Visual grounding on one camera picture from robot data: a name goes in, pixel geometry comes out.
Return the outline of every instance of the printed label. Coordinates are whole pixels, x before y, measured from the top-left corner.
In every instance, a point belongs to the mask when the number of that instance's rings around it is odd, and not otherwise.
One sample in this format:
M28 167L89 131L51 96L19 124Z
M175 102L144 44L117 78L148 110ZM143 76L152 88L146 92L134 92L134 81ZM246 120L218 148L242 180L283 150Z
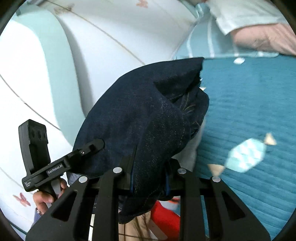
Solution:
M53 167L52 169L48 170L47 171L47 174L50 176L50 175L53 175L55 171L57 171L58 169L60 168L64 168L63 164L58 164L57 166Z
M25 183L26 187L31 186L31 182L24 182L24 183Z

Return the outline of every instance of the human hand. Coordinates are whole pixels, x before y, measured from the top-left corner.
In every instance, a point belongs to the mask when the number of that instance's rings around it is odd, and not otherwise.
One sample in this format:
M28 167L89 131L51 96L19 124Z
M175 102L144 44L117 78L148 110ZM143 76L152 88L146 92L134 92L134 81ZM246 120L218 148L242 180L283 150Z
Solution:
M67 186L66 180L60 178L60 185L61 185L61 193L59 194L58 198L65 192ZM54 198L47 192L37 191L33 194L33 200L36 204L37 210L43 215L47 210L47 203L53 203Z

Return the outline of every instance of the metal screw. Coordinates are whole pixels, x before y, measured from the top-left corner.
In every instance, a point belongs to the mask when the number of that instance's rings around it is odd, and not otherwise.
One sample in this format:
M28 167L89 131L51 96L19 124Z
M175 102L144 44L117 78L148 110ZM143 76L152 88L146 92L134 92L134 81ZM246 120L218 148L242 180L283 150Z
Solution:
M221 181L221 178L220 178L220 177L218 177L218 176L213 176L213 177L212 177L212 180L213 180L213 182L216 182L216 183L218 183L218 182L220 182L220 181Z
M80 183L85 183L87 181L87 177L86 176L82 176L78 180L79 180Z
M180 173L180 174L185 174L187 171L186 171L186 169L184 169L184 168L179 168L178 169L178 173Z
M121 167L115 167L115 168L113 169L113 172L114 172L114 173L121 173L121 172L122 172L122 168L121 168Z

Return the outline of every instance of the light blue pillow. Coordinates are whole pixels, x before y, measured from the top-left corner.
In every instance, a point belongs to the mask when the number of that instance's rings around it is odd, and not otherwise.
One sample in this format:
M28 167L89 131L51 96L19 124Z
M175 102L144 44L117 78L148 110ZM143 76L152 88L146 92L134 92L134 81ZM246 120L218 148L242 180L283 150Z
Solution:
M50 11L33 4L24 3L14 20L31 29L42 45L55 117L64 137L73 146L85 116L67 36Z
M205 3L195 7L197 24L178 49L175 59L233 58L233 57L276 57L278 53L256 51L236 46L231 35L224 35L216 24L215 17Z

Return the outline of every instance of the denim fabric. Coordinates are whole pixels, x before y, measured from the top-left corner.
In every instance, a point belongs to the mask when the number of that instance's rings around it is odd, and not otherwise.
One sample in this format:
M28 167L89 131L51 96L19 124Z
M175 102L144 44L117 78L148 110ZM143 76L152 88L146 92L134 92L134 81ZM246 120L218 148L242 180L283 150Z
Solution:
M209 104L199 88L202 62L203 58L166 61L128 72L104 93L82 124L73 149L95 138L103 139L105 148L74 173L99 177L137 145L133 193L121 199L120 223L153 207L164 193L164 163L198 132Z
M33 225L41 218L41 215L39 213L37 213L37 208L35 209L35 213L34 213L34 221L33 221Z

